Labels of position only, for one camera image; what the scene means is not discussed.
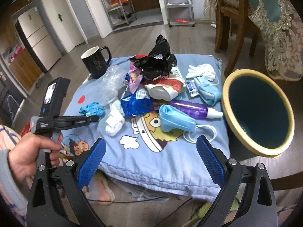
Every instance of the screw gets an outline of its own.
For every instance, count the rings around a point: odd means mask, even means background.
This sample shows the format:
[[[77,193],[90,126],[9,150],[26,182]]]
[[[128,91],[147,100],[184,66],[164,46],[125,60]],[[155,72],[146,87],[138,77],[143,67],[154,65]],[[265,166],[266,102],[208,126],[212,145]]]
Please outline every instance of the screw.
[[[69,160],[68,162],[66,162],[67,166],[72,166],[74,164],[74,162],[72,160]]]
[[[44,169],[45,169],[45,165],[41,165],[41,166],[38,167],[39,171],[43,171]]]
[[[230,158],[230,159],[228,160],[228,162],[229,162],[231,165],[235,165],[235,164],[237,163],[237,161],[236,161],[235,159],[233,159],[233,158]]]
[[[265,166],[264,166],[262,163],[258,163],[258,167],[259,167],[260,169],[264,169],[264,168],[265,168]]]

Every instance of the gold logo on mug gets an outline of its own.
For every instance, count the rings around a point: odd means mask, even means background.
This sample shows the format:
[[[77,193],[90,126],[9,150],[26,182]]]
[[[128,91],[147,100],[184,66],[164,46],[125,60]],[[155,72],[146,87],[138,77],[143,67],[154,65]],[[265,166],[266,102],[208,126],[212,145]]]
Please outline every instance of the gold logo on mug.
[[[94,60],[93,64],[97,68],[97,70],[100,70],[102,68],[101,62],[98,60]]]

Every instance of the chair leg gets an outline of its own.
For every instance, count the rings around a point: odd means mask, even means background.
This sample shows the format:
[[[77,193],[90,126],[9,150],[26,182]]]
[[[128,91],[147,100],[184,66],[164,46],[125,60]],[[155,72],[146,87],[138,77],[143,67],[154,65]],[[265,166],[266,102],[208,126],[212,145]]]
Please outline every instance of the chair leg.
[[[228,77],[232,73],[232,71],[237,63],[237,60],[239,58],[239,55],[241,53],[241,49],[243,46],[244,38],[245,38],[245,30],[246,30],[246,24],[244,22],[239,23],[236,41],[234,42],[234,49],[232,51],[231,56],[229,57],[228,64],[224,71],[225,77]]]
[[[251,46],[250,46],[250,50],[249,50],[249,56],[251,56],[251,57],[253,57],[255,55],[257,41],[258,41],[258,34],[256,33],[254,35],[254,37],[252,38]]]
[[[230,34],[229,35],[232,37],[232,18],[230,18]]]
[[[229,37],[229,24],[230,18],[224,16],[224,14],[218,11],[216,16],[215,53],[218,53],[219,50],[227,49]]]

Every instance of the metal shelf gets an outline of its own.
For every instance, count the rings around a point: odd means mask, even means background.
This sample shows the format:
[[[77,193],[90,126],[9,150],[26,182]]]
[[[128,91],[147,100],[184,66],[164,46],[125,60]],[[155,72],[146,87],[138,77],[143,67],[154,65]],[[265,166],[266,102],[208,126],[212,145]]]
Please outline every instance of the metal shelf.
[[[116,26],[122,25],[122,24],[128,24],[128,25],[129,25],[129,23],[130,23],[131,21],[133,21],[133,20],[135,20],[135,19],[137,18],[136,12],[135,12],[135,10],[134,10],[134,5],[132,4],[132,1],[131,1],[131,0],[128,0],[128,1],[129,1],[128,4],[123,4],[123,3],[122,3],[122,0],[118,0],[118,1],[119,1],[119,3],[118,3],[117,6],[108,7],[108,6],[106,5],[105,1],[104,1],[104,0],[101,0],[102,5],[103,5],[103,7],[104,7],[104,9],[105,9],[105,12],[106,12],[106,15],[107,15],[107,19],[109,20],[109,23],[110,23],[112,29],[114,29]],[[130,5],[131,11],[126,11],[126,10],[125,10],[124,7],[127,6],[127,5]],[[118,13],[119,16],[122,16],[122,17],[124,17],[125,19],[122,20],[122,21],[119,21],[119,22],[117,22],[117,23],[115,23],[115,24],[113,24],[112,19],[111,19],[110,15],[109,15],[109,12],[112,12],[112,11],[116,11],[116,13]],[[131,16],[130,18],[127,18],[127,16],[126,16],[126,14],[128,14],[128,13],[132,14],[132,16]]]
[[[114,7],[114,8],[107,8],[107,12],[111,12],[111,11],[115,11],[116,9],[119,9],[119,8],[122,8],[122,6],[121,5],[119,5],[119,6],[116,6],[116,7]]]
[[[194,9],[193,9],[193,2],[192,0],[186,0],[186,3],[183,3],[183,1],[180,0],[180,3],[177,3],[178,0],[174,0],[174,4],[170,4],[169,0],[164,0],[165,4],[165,10],[167,14],[167,22],[169,24],[169,27],[172,27],[172,25],[191,25],[194,26]],[[187,22],[182,23],[182,22],[175,22],[175,19],[173,19],[172,14],[174,13],[174,9],[171,8],[186,8],[188,9],[188,18],[186,18]]]
[[[169,20],[169,24],[172,26],[175,25],[194,25],[194,20],[193,19],[186,19],[188,22],[187,23],[183,23],[183,22],[176,22],[176,19],[171,19]]]
[[[132,21],[134,21],[134,20],[136,20],[136,19],[137,19],[137,16],[136,16],[136,15],[132,15],[132,16],[131,16],[130,18],[128,18],[127,20],[128,20],[129,22],[132,22]],[[123,25],[123,24],[127,24],[126,20],[119,21],[119,22],[115,23],[114,26],[120,26],[120,25]]]
[[[168,8],[174,7],[192,7],[192,4],[167,4]]]

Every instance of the blue gripper pad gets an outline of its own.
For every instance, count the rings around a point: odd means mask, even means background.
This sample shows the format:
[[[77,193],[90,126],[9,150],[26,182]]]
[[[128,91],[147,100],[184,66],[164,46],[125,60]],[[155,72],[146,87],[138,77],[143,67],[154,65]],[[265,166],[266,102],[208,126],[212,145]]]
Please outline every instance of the blue gripper pad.
[[[225,170],[221,163],[218,161],[217,157],[214,155],[213,151],[207,145],[207,143],[202,139],[202,137],[198,137],[197,139],[197,151],[206,166],[207,171],[210,174],[213,182],[215,184],[219,184],[222,188],[225,185]]]
[[[106,142],[101,139],[78,171],[77,185],[80,189],[89,185],[106,152]]]

